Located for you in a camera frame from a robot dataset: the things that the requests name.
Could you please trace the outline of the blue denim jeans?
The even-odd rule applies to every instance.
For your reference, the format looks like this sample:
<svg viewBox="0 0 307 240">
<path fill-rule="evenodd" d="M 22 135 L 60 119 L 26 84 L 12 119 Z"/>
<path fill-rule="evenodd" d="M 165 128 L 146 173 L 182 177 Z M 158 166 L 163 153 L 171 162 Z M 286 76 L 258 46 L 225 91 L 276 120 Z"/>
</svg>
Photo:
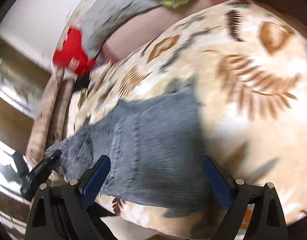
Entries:
<svg viewBox="0 0 307 240">
<path fill-rule="evenodd" d="M 111 170 L 101 194 L 188 211 L 207 204 L 207 145 L 192 86 L 148 100 L 121 100 L 102 120 L 84 125 L 45 155 L 56 150 L 61 156 L 55 170 L 66 179 L 81 177 L 107 155 Z"/>
</svg>

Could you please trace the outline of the striped rolled bedding upper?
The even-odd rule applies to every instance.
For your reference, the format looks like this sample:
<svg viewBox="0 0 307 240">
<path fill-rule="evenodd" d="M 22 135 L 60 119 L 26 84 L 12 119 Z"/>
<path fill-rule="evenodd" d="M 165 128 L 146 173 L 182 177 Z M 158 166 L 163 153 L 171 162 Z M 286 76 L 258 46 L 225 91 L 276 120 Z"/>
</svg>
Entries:
<svg viewBox="0 0 307 240">
<path fill-rule="evenodd" d="M 51 75 L 42 94 L 26 149 L 26 159 L 31 167 L 44 158 L 49 125 L 64 73 L 64 68 L 58 68 Z"/>
</svg>

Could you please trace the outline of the striped rolled bedding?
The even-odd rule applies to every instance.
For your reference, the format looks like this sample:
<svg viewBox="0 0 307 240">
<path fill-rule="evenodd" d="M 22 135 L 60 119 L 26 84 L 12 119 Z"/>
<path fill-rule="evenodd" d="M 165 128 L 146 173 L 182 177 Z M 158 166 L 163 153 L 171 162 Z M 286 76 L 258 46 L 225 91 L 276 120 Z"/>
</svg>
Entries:
<svg viewBox="0 0 307 240">
<path fill-rule="evenodd" d="M 74 79 L 66 79 L 60 86 L 49 125 L 46 141 L 47 148 L 56 142 L 62 141 L 66 114 L 73 94 L 74 84 Z"/>
<path fill-rule="evenodd" d="M 64 68 L 58 68 L 51 75 L 42 94 L 26 149 L 26 159 L 31 167 L 44 158 L 49 125 L 64 73 Z"/>
</svg>

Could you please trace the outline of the striped rolled bedding lower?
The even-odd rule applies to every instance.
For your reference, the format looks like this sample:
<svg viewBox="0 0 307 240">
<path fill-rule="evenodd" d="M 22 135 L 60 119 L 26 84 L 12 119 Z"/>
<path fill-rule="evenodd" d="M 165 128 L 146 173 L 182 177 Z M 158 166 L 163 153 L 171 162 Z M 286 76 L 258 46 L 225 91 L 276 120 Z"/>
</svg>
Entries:
<svg viewBox="0 0 307 240">
<path fill-rule="evenodd" d="M 56 142 L 62 141 L 66 114 L 73 94 L 74 84 L 74 79 L 66 79 L 60 86 L 49 125 L 46 141 L 47 148 Z"/>
</svg>

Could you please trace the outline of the red paper shopping bag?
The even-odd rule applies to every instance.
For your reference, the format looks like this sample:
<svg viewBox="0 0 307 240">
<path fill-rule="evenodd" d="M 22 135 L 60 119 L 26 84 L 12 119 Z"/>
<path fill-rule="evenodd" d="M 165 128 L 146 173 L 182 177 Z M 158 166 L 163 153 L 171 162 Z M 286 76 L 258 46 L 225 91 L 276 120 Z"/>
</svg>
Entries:
<svg viewBox="0 0 307 240">
<path fill-rule="evenodd" d="M 53 55 L 57 67 L 65 67 L 77 76 L 84 76 L 96 64 L 96 57 L 88 58 L 82 47 L 82 33 L 79 29 L 70 28 L 61 49 Z"/>
</svg>

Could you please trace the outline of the leaf pattern beige blanket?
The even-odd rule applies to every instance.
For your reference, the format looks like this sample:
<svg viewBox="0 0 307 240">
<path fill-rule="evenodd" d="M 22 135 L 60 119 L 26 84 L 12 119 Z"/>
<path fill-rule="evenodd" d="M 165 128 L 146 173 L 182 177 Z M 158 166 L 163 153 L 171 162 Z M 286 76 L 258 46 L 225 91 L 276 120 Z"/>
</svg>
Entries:
<svg viewBox="0 0 307 240">
<path fill-rule="evenodd" d="M 148 38 L 128 24 L 104 44 L 115 58 L 71 102 L 65 137 L 117 104 L 197 83 L 208 151 L 234 176 L 272 181 L 294 223 L 307 214 L 307 35 L 251 0 L 229 0 Z"/>
</svg>

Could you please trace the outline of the pink brown headboard cushion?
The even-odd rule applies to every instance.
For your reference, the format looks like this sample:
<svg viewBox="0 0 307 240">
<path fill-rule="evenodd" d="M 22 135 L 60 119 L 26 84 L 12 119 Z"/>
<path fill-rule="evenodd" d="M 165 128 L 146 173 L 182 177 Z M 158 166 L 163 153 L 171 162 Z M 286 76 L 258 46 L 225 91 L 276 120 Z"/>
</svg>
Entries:
<svg viewBox="0 0 307 240">
<path fill-rule="evenodd" d="M 226 0 L 191 0 L 180 8 L 161 6 L 139 14 L 114 31 L 103 44 L 101 52 L 108 60 L 118 62 L 161 35 L 176 22 L 224 1 Z"/>
</svg>

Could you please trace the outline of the grey quilted pillow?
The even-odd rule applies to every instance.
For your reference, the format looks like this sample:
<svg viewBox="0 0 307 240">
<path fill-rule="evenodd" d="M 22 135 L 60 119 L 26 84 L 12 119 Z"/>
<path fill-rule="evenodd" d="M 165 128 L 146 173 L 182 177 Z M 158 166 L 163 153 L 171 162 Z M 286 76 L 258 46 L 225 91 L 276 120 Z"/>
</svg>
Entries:
<svg viewBox="0 0 307 240">
<path fill-rule="evenodd" d="M 106 39 L 128 20 L 159 6 L 156 0 L 95 0 L 78 22 L 87 57 L 94 58 Z"/>
</svg>

